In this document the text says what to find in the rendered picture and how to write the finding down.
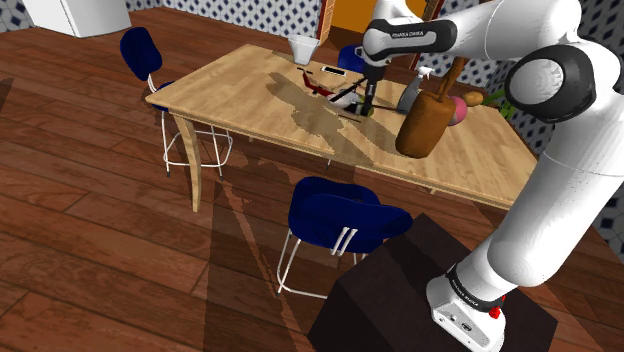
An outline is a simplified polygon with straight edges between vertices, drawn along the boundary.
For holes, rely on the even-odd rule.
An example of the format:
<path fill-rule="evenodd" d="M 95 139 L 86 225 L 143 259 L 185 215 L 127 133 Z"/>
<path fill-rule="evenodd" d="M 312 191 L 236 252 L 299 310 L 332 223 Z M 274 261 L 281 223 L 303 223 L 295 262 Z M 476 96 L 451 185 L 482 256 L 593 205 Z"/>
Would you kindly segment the white bowl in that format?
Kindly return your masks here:
<path fill-rule="evenodd" d="M 339 108 L 347 108 L 351 104 L 359 103 L 361 101 L 360 95 L 355 91 L 350 91 L 341 98 L 334 101 L 335 94 L 330 94 L 327 96 L 327 100 L 336 107 Z"/>

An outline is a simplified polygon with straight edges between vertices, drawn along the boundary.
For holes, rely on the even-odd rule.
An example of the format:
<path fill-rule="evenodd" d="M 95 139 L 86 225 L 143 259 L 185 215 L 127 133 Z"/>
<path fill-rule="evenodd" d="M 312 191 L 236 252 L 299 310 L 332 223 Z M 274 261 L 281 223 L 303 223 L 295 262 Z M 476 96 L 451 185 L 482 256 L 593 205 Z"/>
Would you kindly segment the blue chair with white legs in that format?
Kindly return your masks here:
<path fill-rule="evenodd" d="M 162 67 L 163 61 L 160 51 L 157 49 L 149 31 L 145 27 L 133 27 L 123 34 L 120 40 L 120 53 L 133 74 L 139 80 L 147 83 L 151 93 L 155 93 L 172 84 L 172 81 L 163 83 L 160 86 L 154 84 L 152 74 Z M 167 139 L 165 116 L 169 110 L 166 107 L 155 104 L 153 104 L 153 107 L 161 113 L 161 135 L 163 141 L 162 159 L 165 163 L 166 174 L 170 176 L 172 166 L 188 166 L 188 163 L 174 162 L 169 159 L 168 153 L 176 140 L 180 137 L 180 133 L 176 133 L 170 139 Z M 216 156 L 215 162 L 202 164 L 201 167 L 216 168 L 219 173 L 219 178 L 223 180 L 222 167 L 227 163 L 232 150 L 232 136 L 227 130 L 223 133 L 218 133 L 212 125 L 210 125 L 209 131 L 197 130 L 197 133 L 212 137 Z"/>
<path fill-rule="evenodd" d="M 347 45 L 339 52 L 337 66 L 341 69 L 363 73 L 365 69 L 365 61 L 360 57 L 360 55 L 360 44 Z"/>
<path fill-rule="evenodd" d="M 294 188 L 286 238 L 326 248 L 333 256 L 367 256 L 412 223 L 407 211 L 382 204 L 364 186 L 309 176 Z"/>

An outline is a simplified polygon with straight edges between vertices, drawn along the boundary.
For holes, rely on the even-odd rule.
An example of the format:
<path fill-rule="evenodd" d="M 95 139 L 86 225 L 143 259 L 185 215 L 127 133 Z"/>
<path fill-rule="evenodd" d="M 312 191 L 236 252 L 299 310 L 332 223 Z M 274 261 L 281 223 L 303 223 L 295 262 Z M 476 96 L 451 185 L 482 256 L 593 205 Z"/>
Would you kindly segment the light wooden table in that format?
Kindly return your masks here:
<path fill-rule="evenodd" d="M 308 89 L 291 55 L 244 45 L 147 96 L 184 125 L 204 123 L 502 209 L 536 159 L 493 108 L 476 106 L 448 128 L 431 154 L 398 153 L 403 85 L 379 83 L 371 117 L 354 122 Z"/>

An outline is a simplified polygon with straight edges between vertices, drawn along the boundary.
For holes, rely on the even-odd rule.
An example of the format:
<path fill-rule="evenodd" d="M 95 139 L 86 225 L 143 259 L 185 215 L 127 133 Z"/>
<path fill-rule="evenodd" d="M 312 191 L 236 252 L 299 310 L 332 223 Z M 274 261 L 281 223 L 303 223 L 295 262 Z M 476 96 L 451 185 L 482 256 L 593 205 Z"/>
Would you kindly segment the red handled tool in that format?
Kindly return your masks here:
<path fill-rule="evenodd" d="M 331 91 L 323 88 L 320 85 L 312 84 L 310 79 L 309 79 L 309 77 L 308 77 L 309 71 L 306 71 L 302 67 L 298 67 L 298 70 L 300 70 L 302 72 L 302 77 L 303 77 L 305 86 L 307 88 L 311 89 L 314 94 L 320 94 L 321 96 L 324 96 L 326 98 L 335 96 L 334 92 L 331 92 Z"/>

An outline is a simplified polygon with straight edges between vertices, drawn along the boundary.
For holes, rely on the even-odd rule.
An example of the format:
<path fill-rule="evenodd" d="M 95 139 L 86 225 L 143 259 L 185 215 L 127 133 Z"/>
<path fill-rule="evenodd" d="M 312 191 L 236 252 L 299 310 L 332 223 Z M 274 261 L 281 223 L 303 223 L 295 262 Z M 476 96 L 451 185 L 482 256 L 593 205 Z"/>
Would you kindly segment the pink ball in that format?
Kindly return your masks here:
<path fill-rule="evenodd" d="M 449 121 L 448 126 L 454 126 L 454 125 L 459 124 L 465 119 L 467 115 L 467 105 L 466 105 L 466 102 L 458 96 L 450 96 L 450 99 L 455 104 L 455 113 L 453 114 L 453 117 Z"/>

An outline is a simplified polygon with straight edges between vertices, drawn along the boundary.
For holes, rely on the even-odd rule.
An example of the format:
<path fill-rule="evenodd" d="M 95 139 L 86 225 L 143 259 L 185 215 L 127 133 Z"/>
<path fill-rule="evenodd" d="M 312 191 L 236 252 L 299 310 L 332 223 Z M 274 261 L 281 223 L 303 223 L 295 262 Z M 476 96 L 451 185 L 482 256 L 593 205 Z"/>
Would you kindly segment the dark robot stand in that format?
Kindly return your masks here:
<path fill-rule="evenodd" d="M 420 214 L 334 283 L 308 339 L 317 352 L 470 352 L 435 323 L 426 284 L 468 255 Z"/>

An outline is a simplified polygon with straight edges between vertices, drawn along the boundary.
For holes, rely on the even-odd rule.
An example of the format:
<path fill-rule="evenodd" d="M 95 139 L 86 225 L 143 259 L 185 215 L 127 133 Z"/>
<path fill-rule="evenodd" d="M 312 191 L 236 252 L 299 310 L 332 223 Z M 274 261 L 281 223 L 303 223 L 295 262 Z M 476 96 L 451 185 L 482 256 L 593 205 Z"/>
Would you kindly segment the orange door with wooden frame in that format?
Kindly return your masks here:
<path fill-rule="evenodd" d="M 444 0 L 405 0 L 419 18 L 437 15 Z M 377 0 L 322 0 L 317 37 L 322 45 L 340 50 L 361 42 Z"/>

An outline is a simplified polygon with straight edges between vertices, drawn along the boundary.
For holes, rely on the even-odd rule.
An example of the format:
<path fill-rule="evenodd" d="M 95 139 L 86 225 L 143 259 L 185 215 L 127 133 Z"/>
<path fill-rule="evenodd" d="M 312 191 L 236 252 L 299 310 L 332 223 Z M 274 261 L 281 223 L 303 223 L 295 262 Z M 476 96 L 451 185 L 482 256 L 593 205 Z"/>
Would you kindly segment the white tapered cup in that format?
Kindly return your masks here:
<path fill-rule="evenodd" d="M 304 35 L 293 35 L 288 38 L 293 61 L 302 66 L 310 63 L 312 55 L 320 45 L 320 40 Z"/>

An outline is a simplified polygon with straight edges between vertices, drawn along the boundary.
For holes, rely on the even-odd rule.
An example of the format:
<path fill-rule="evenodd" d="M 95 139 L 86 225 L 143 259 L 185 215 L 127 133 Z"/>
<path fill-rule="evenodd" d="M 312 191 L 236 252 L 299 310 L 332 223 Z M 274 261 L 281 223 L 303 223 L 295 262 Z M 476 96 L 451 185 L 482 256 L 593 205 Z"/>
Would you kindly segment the green leafy vegetable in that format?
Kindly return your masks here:
<path fill-rule="evenodd" d="M 502 98 L 502 101 L 496 103 L 496 100 L 499 98 Z M 506 120 L 509 120 L 515 111 L 515 107 L 507 100 L 504 89 L 500 89 L 489 95 L 483 100 L 482 105 L 497 108 L 501 116 Z"/>

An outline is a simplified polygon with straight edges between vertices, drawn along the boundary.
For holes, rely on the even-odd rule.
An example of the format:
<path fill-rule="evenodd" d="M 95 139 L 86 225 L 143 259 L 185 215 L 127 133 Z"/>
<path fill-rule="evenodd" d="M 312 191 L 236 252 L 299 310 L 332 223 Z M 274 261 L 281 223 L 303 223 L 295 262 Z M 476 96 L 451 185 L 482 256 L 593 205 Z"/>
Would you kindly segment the brown wooden mallet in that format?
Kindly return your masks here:
<path fill-rule="evenodd" d="M 435 92 L 423 90 L 416 97 L 395 140 L 396 150 L 411 158 L 425 158 L 441 139 L 455 114 L 456 105 L 448 97 L 461 74 L 466 58 L 455 57 Z"/>

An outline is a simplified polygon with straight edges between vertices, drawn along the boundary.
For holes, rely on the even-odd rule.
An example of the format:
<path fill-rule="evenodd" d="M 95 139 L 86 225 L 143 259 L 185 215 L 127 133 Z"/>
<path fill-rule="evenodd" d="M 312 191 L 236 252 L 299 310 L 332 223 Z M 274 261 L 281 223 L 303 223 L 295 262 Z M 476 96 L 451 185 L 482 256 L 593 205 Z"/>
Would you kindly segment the white cabinet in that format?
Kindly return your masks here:
<path fill-rule="evenodd" d="M 22 0 L 34 25 L 77 38 L 131 26 L 125 0 Z"/>

